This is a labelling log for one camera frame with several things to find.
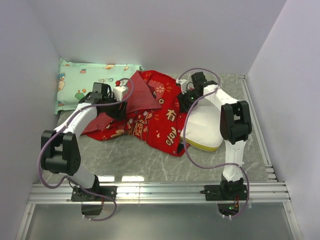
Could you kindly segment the cream yellow foam pillow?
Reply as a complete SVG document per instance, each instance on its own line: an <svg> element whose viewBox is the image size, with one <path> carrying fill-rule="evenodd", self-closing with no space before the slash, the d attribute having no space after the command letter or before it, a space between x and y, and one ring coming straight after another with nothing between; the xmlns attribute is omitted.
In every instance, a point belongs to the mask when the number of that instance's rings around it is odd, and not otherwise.
<svg viewBox="0 0 320 240"><path fill-rule="evenodd" d="M223 142L220 133L220 115L220 110L209 100L200 100L188 118L186 142L206 152L218 150Z"/></svg>

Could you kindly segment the red patterned pillowcase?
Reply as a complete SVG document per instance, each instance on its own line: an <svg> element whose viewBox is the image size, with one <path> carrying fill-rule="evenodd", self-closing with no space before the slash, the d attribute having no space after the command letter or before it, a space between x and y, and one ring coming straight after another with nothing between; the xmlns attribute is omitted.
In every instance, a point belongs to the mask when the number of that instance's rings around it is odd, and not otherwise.
<svg viewBox="0 0 320 240"><path fill-rule="evenodd" d="M116 120L100 113L83 135L106 141L128 134L164 153L182 156L185 150L180 135L187 115L180 112L180 86L155 70L136 71L131 80L127 83L132 95L127 100L126 118Z"/></svg>

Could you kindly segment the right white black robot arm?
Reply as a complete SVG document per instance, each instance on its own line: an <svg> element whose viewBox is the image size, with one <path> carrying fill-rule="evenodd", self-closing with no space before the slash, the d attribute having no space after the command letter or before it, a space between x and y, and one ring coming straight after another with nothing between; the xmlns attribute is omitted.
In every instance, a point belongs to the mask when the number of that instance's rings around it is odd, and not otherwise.
<svg viewBox="0 0 320 240"><path fill-rule="evenodd" d="M221 164L220 194L226 200L238 194L247 179L243 170L244 149L252 133L250 107L247 101L237 100L221 89L221 79L207 80L200 69L190 80L178 78L180 110L186 113L181 131L182 144L187 149L187 138L200 143L225 144L225 160Z"/></svg>

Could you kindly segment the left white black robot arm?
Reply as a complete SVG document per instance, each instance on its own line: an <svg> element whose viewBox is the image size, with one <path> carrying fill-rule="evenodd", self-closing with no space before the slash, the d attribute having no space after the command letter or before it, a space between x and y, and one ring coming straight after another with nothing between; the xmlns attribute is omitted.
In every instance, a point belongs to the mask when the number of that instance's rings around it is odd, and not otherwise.
<svg viewBox="0 0 320 240"><path fill-rule="evenodd" d="M61 125L42 133L37 174L45 187L56 189L64 180L68 180L74 184L74 192L83 194L89 201L107 198L103 195L99 178L81 163L78 139L89 123L101 113L115 120L124 120L127 100L133 90L133 86L127 87L120 80L115 83L115 87L95 82L92 91L79 100L74 112ZM48 184L43 178L44 171L61 175L60 182L56 185Z"/></svg>

